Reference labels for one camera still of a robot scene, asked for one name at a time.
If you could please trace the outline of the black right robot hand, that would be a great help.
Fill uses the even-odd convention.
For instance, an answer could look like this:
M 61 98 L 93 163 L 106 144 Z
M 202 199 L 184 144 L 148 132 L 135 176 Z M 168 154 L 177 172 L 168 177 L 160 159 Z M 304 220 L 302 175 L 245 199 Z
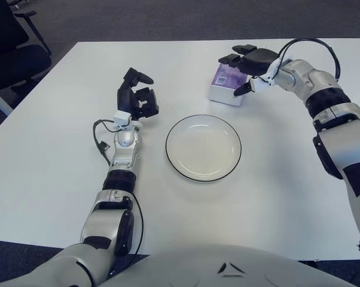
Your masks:
M 246 83 L 235 89 L 234 96 L 260 91 L 263 87 L 273 85 L 276 65 L 280 63 L 280 57 L 276 52 L 250 44 L 236 45 L 232 50 L 235 53 L 218 59 L 218 62 L 237 68 L 249 76 Z

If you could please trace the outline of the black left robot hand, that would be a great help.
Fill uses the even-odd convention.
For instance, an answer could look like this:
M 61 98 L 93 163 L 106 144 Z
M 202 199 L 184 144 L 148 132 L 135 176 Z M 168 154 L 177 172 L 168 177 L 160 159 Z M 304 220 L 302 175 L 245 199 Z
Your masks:
M 123 83 L 117 91 L 117 108 L 129 115 L 127 119 L 138 121 L 140 118 L 149 118 L 159 113 L 155 93 L 148 87 L 133 91 L 139 83 L 154 84 L 149 76 L 129 68 L 123 78 Z

